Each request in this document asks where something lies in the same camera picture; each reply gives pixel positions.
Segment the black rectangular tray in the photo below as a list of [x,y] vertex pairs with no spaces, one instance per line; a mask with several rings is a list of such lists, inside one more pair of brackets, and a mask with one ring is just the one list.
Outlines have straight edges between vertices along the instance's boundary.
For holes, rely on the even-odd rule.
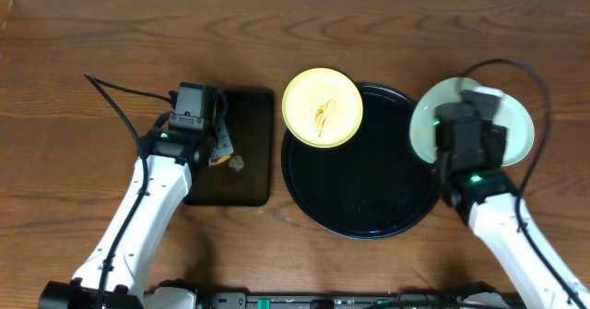
[[268,89],[228,90],[226,96],[229,110],[223,120],[233,145],[231,158],[242,156],[244,167],[236,172],[227,160],[199,169],[184,203],[259,207],[269,198],[274,93]]

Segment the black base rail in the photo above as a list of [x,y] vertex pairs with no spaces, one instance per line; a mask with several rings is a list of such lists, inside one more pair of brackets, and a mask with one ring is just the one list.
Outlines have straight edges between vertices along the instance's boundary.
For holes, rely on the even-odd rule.
[[405,302],[408,308],[426,302],[437,308],[440,301],[472,303],[492,308],[523,308],[524,302],[516,295],[501,296],[491,291],[475,291],[469,295],[436,294],[425,291],[402,291],[398,294],[247,294],[244,292],[199,293],[172,287],[160,287],[144,294],[146,308],[366,308],[385,303]]

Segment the light blue plate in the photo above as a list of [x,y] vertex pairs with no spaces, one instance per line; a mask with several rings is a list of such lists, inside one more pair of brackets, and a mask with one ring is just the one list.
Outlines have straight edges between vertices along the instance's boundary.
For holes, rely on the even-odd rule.
[[[423,95],[411,116],[409,125],[411,147],[427,163],[434,163],[436,160],[434,109],[440,104],[461,100],[456,90],[458,80],[461,80],[462,89],[480,90],[482,88],[482,85],[472,78],[447,78]],[[529,112],[514,97],[504,94],[493,123],[507,128],[502,166],[516,164],[529,153],[534,144],[535,128]]]

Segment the black round tray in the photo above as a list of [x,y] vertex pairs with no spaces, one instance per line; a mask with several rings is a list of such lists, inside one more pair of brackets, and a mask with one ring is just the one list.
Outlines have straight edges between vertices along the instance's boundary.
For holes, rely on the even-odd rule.
[[432,166],[410,144],[416,103],[383,85],[358,88],[364,114],[357,133],[320,149],[287,132],[282,175],[297,206],[330,232],[356,239],[396,236],[431,212],[441,189]]

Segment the yellow plate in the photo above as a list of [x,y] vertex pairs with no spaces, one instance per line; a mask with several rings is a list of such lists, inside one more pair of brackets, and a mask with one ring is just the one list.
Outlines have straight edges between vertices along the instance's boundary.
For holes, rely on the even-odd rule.
[[363,102],[355,83],[330,68],[312,68],[299,73],[282,97],[282,115],[287,129],[300,142],[330,149],[349,141],[359,130]]

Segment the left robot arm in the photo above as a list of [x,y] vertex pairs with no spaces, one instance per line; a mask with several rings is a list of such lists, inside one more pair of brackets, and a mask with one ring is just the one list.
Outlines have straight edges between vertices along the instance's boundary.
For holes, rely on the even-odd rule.
[[148,291],[155,254],[172,214],[194,187],[195,173],[233,147],[223,120],[201,129],[155,126],[137,137],[132,180],[94,251],[69,282],[50,281],[40,308],[196,308],[180,280]]

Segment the small debris in tray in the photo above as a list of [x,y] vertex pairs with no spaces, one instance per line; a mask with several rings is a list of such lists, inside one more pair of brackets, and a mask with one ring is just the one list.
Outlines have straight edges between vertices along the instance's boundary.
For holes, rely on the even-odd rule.
[[229,167],[236,172],[240,172],[244,167],[244,160],[242,156],[234,156],[229,160]]

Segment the green and orange sponge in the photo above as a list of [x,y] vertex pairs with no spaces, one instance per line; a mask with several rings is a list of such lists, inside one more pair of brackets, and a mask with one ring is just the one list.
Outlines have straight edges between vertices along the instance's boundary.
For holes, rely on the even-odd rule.
[[217,159],[210,160],[209,161],[209,165],[210,166],[217,166],[217,165],[220,165],[223,162],[229,160],[230,158],[231,158],[231,155],[230,154],[229,155],[224,155],[224,156],[221,156],[221,157],[219,157]]

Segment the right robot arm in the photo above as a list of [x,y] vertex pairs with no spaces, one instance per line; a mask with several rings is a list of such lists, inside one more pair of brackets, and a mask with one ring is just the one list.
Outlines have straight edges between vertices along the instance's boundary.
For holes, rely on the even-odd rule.
[[463,102],[434,113],[443,199],[490,249],[528,308],[586,308],[589,290],[542,234],[502,170],[507,128]]

